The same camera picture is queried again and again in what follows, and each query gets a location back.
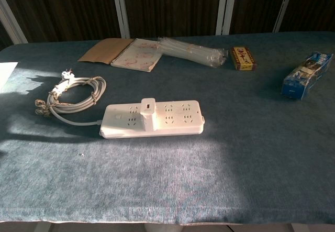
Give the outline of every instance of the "red and yellow box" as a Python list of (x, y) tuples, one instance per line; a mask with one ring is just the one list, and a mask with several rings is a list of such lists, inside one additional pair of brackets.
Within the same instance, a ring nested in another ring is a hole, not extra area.
[(247, 47), (232, 47), (231, 58), (238, 71), (254, 71), (256, 62)]

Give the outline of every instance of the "notebook spiral binding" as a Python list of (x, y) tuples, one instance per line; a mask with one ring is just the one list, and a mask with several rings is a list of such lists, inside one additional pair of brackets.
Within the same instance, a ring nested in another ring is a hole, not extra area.
[(113, 59), (113, 61), (111, 62), (111, 63), (114, 63), (114, 62), (116, 62), (125, 52), (126, 52), (126, 50), (128, 50), (129, 48), (130, 48), (130, 46), (132, 46), (132, 44), (135, 42), (137, 40), (137, 38), (133, 41), (133, 42), (131, 42), (127, 47), (125, 47), (124, 48), (124, 50), (123, 51), (121, 51), (120, 52), (120, 54), (119, 55), (117, 55), (117, 57), (115, 58), (115, 59)]

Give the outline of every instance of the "tied cord bundle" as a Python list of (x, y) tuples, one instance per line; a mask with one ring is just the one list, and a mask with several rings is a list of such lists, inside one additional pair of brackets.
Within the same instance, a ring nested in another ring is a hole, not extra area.
[(188, 59), (213, 68), (222, 65), (228, 55), (225, 49), (212, 49), (171, 38), (160, 38), (158, 51), (162, 54), (177, 58)]
[[(85, 84), (93, 87), (93, 92), (87, 99), (76, 104), (59, 103), (58, 98), (67, 89)], [(101, 98), (105, 89), (106, 81), (100, 76), (94, 78), (76, 78), (71, 70), (63, 71), (62, 80), (55, 85), (51, 92), (49, 92), (47, 102), (43, 100), (35, 100), (35, 105), (37, 106), (35, 113), (43, 116), (50, 116), (50, 113), (52, 113), (59, 120), (74, 126), (101, 125), (101, 120), (77, 123), (61, 117), (59, 113), (77, 113), (95, 105)]]

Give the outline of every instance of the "white power strip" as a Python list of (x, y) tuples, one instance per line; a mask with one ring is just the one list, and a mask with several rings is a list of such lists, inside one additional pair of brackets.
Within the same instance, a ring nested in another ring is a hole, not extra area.
[(201, 134), (204, 123), (198, 101), (144, 98), (137, 104), (108, 105), (100, 135), (109, 139)]

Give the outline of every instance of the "power cord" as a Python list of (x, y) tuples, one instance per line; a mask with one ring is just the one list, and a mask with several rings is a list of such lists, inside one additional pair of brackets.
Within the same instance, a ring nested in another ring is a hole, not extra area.
[[(93, 92), (87, 99), (76, 104), (59, 103), (58, 98), (63, 92), (67, 91), (67, 89), (85, 84), (93, 87)], [(35, 100), (35, 105), (37, 106), (35, 113), (45, 117), (50, 116), (50, 113), (52, 113), (59, 120), (74, 126), (101, 125), (102, 120), (78, 123), (61, 117), (59, 113), (77, 113), (95, 105), (101, 98), (105, 89), (106, 81), (101, 76), (96, 76), (94, 78), (76, 78), (71, 69), (69, 71), (63, 71), (62, 80), (55, 85), (51, 92), (49, 92), (47, 102), (43, 100)]]

